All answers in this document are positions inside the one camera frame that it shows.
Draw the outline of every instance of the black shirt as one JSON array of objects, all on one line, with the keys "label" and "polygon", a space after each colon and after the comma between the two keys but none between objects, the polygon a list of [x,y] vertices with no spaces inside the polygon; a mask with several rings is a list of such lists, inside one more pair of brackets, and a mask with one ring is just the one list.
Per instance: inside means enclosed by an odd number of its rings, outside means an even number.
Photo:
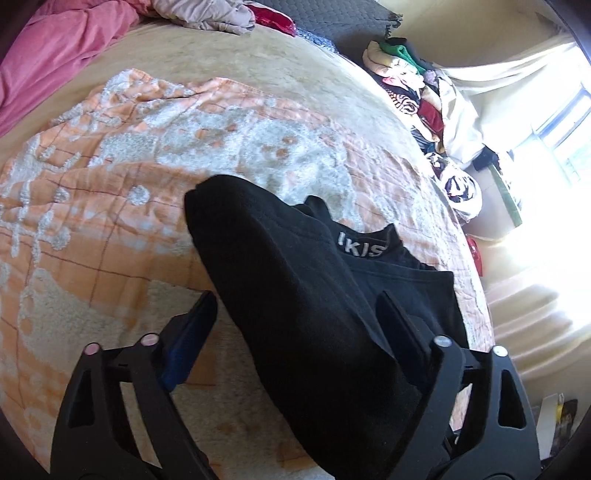
[{"label": "black shirt", "polygon": [[303,448],[339,480],[384,478],[420,394],[392,355],[375,297],[394,292],[427,335],[459,333],[462,344],[459,311],[447,315],[457,307],[452,274],[414,259],[392,226],[361,235],[332,222],[320,199],[294,208],[237,177],[197,185],[185,213],[262,384]]}]

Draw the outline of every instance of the pink comforter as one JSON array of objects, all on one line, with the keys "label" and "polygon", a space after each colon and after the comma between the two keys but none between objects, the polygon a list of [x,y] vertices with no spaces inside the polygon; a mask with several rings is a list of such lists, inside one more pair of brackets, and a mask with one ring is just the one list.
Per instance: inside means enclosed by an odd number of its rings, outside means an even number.
[{"label": "pink comforter", "polygon": [[149,0],[48,0],[0,64],[0,137],[149,14]]}]

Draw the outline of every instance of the dark gray pillow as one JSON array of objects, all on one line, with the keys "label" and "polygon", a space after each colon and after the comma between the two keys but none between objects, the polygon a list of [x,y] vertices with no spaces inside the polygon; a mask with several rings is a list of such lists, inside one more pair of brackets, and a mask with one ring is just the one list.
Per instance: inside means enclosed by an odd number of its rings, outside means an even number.
[{"label": "dark gray pillow", "polygon": [[293,19],[296,26],[332,40],[339,51],[361,64],[370,40],[384,38],[400,16],[375,0],[258,0]]}]

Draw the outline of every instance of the black clamp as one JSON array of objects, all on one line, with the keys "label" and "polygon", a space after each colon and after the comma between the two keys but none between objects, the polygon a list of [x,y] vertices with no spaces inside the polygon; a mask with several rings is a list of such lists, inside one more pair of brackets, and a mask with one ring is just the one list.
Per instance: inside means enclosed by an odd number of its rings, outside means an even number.
[{"label": "black clamp", "polygon": [[[396,332],[389,340],[406,379],[423,397],[398,442],[388,480],[534,480],[540,474],[535,422],[507,350],[461,348],[447,336],[424,340],[408,317],[391,315],[384,292],[376,310]],[[457,394],[471,385],[464,426],[449,421]]]},{"label": "black clamp", "polygon": [[[136,344],[84,348],[57,418],[51,477],[59,480],[217,480],[169,392],[184,382],[211,331],[217,301],[205,292],[190,312]],[[120,382],[130,382],[161,468],[144,462],[129,426]]]}]

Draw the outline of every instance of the wall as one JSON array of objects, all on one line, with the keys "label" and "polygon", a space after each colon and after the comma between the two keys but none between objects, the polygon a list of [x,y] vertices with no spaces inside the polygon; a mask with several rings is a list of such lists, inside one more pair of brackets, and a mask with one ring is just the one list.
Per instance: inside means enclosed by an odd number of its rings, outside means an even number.
[{"label": "wall", "polygon": [[403,14],[401,37],[446,67],[491,63],[550,38],[550,22],[519,12],[517,0],[379,0]]}]

